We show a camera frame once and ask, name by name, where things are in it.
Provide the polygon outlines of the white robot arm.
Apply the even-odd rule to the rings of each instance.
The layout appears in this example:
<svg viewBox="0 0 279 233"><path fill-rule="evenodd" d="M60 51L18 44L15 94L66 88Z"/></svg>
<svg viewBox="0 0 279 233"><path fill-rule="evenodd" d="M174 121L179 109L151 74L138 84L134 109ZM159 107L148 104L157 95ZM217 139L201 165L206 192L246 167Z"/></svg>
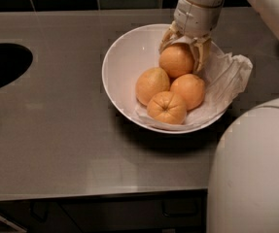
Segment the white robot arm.
<svg viewBox="0 0 279 233"><path fill-rule="evenodd" d="M279 0L247 0L279 40ZM279 98L239 117L213 159L206 233L279 233Z"/></svg>

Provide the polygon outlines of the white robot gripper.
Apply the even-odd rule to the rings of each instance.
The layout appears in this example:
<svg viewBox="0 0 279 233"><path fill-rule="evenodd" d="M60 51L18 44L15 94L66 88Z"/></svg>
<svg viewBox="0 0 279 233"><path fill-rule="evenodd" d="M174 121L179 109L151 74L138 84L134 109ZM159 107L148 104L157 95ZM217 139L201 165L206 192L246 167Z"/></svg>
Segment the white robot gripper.
<svg viewBox="0 0 279 233"><path fill-rule="evenodd" d="M223 4L219 6L202 6L188 0L178 0L174 12L174 21L163 34L158 51L163 52L182 35L196 38L192 42L195 60L193 71L201 71L209 58L211 36L209 34L219 20Z"/></svg>

